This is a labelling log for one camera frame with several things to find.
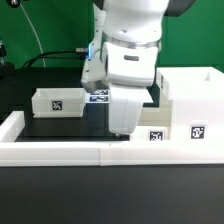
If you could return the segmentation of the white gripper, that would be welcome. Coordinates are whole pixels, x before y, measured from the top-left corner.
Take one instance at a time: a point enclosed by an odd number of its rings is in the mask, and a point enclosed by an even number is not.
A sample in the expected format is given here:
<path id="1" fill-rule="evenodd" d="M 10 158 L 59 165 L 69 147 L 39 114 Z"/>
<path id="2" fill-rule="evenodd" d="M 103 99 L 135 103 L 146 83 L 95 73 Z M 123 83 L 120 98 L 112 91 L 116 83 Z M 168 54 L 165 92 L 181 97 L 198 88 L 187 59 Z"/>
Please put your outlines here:
<path id="1" fill-rule="evenodd" d="M 143 107 L 148 100 L 146 88 L 109 84 L 109 131 L 130 135 L 134 132 Z"/>

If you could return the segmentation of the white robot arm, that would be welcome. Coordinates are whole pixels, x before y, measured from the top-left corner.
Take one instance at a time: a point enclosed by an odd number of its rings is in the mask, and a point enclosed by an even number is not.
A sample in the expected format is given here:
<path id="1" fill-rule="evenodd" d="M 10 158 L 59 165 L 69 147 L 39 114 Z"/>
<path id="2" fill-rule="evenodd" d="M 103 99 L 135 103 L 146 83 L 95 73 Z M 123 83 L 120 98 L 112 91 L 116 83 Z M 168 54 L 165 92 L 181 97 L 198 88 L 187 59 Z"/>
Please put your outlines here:
<path id="1" fill-rule="evenodd" d="M 109 131 L 134 132 L 143 104 L 152 100 L 161 50 L 162 20 L 179 17 L 196 0 L 93 0 L 94 38 L 81 83 L 88 93 L 109 88 Z"/>

